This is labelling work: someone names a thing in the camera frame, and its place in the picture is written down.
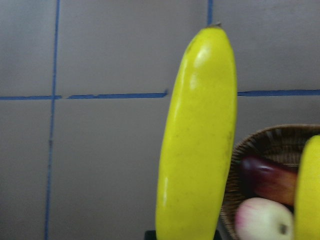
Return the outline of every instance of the brown woven basket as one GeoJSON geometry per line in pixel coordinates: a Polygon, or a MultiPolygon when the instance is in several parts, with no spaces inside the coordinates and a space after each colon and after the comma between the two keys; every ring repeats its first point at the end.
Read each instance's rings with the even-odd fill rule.
{"type": "Polygon", "coordinates": [[[314,135],[320,135],[320,125],[278,125],[260,130],[236,145],[232,153],[220,214],[222,223],[233,240],[239,239],[234,225],[236,210],[241,202],[251,197],[241,191],[241,181],[237,171],[241,159],[248,154],[258,154],[298,168],[305,143],[314,135]]]}

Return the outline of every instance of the vertical blue line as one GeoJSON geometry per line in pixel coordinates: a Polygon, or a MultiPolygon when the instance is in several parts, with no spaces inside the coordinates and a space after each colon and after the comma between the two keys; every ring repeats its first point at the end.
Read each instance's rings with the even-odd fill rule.
{"type": "Polygon", "coordinates": [[[52,180],[53,142],[54,142],[54,125],[55,125],[54,124],[55,123],[55,105],[56,105],[55,96],[56,96],[56,83],[57,83],[59,14],[60,14],[60,0],[56,0],[53,70],[52,70],[51,118],[50,118],[50,135],[49,135],[49,156],[48,156],[48,166],[47,166],[47,185],[46,185],[45,219],[44,219],[44,240],[49,239],[51,180],[52,180]]]}
{"type": "Polygon", "coordinates": [[[214,0],[208,0],[208,9],[207,9],[207,25],[212,24],[213,22],[213,9],[214,9],[214,0]]]}

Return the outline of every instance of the gray surface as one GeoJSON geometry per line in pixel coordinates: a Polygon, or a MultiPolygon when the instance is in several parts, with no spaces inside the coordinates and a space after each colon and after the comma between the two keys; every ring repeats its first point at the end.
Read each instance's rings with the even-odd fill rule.
{"type": "MultiPolygon", "coordinates": [[[[206,5],[61,1],[57,94],[172,92],[206,5]]],[[[0,97],[51,94],[55,6],[0,3],[0,97]]],[[[319,8],[316,0],[214,1],[240,91],[320,87],[319,8]]],[[[56,101],[50,240],[139,240],[155,228],[170,97],[56,101]]],[[[235,143],[278,124],[318,124],[319,105],[320,96],[238,97],[235,143]]],[[[50,107],[0,101],[0,239],[43,239],[50,107]]]]}

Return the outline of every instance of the yellow object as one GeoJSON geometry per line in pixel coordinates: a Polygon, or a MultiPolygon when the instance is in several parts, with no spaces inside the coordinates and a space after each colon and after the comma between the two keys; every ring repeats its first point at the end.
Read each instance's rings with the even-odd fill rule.
{"type": "Polygon", "coordinates": [[[294,201],[294,239],[320,239],[320,136],[305,144],[294,201]]]}
{"type": "Polygon", "coordinates": [[[202,29],[183,55],[163,137],[157,240],[212,240],[229,173],[237,115],[234,54],[225,32],[202,29]]]}

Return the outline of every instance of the eggplant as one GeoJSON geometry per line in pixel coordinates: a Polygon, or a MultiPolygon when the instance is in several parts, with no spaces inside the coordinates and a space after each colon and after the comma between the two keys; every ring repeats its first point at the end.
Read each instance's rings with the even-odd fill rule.
{"type": "Polygon", "coordinates": [[[246,190],[294,206],[297,170],[262,156],[248,155],[241,159],[239,171],[246,190]]]}

